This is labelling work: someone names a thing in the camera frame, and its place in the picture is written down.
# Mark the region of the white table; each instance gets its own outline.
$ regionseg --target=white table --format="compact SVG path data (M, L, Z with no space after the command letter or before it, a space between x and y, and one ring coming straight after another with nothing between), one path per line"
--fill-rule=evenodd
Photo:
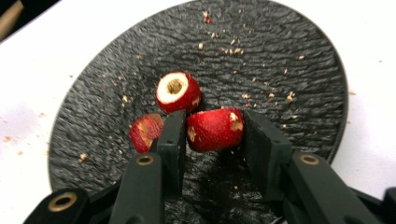
M0 44L0 223L22 223L50 194L48 150L58 109L84 67L122 32L184 2L63 0ZM344 64L346 131L332 167L382 198L396 186L396 14L391 0L278 0L318 25Z

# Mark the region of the red skin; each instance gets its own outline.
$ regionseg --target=red skin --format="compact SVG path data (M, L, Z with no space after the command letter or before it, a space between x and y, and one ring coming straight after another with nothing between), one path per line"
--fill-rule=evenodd
M201 102L200 87L198 85L198 82L195 80L195 78L192 75L184 72L175 72L175 73L183 73L186 76L189 82L189 86L186 92L174 102L170 102L167 104L164 104L159 100L158 92L156 92L157 103L160 109L166 114L170 114L172 112L182 109L186 110L186 114L190 114L190 112L192 112L192 110L194 110Z
M160 137L163 119L160 114L146 114L138 118L129 130L129 137L138 153L149 152L152 141Z
M198 112L187 118L187 140L197 152L237 147L243 134L242 113L235 107Z

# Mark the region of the red apple piece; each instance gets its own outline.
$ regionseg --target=red apple piece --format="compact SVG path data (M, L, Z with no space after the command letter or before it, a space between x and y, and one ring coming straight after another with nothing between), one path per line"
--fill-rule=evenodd
M190 115L186 123L187 140L194 151L222 150L242 142L244 120L236 107L201 111Z
M189 114L201 102L201 91L198 82L190 74L173 72L161 78L156 97L164 113L185 109Z
M139 153L149 152L152 141L160 137L163 119L160 114L146 114L138 118L129 130L129 137Z

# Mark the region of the round black plate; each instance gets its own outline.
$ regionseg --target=round black plate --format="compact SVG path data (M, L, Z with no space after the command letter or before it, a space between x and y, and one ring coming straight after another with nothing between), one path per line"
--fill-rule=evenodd
M212 23L205 23L204 11ZM94 194L119 180L135 154L129 125L145 113L163 115L156 85L176 70L200 83L198 110L249 107L268 117L294 150L332 160L347 118L347 82L329 39L277 3L195 1L139 22L80 74L53 128L53 190L78 187ZM202 154L188 148L183 197L166 204L166 222L273 221L240 150ZM79 161L82 153L87 158Z

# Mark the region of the white surface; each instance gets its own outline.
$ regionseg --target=white surface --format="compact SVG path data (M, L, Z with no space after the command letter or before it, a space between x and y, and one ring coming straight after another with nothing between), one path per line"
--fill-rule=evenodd
M50 132L79 73L122 32L183 2L63 0L0 44L0 223L22 223L50 194ZM332 167L350 187L381 198L396 186L392 1L277 2L317 24L338 50L356 95Z

